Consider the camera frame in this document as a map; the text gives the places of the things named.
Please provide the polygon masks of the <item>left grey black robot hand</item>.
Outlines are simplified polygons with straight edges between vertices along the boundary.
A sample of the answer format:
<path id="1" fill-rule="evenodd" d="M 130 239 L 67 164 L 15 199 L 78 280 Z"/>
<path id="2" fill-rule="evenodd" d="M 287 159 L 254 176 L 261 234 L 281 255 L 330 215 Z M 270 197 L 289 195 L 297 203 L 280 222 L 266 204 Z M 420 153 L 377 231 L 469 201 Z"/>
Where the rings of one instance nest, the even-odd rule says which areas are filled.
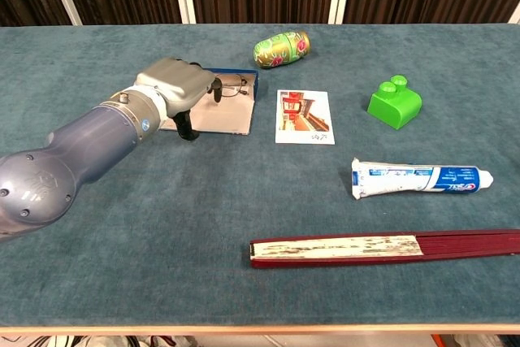
<path id="1" fill-rule="evenodd" d="M 134 86 L 149 90 L 161 98 L 158 110 L 160 118 L 172 119 L 179 136 L 187 141 L 198 138 L 192 129 L 190 111 L 206 93 L 214 95 L 214 101 L 222 99 L 222 81 L 198 63 L 181 59 L 164 58 L 140 72 Z"/>

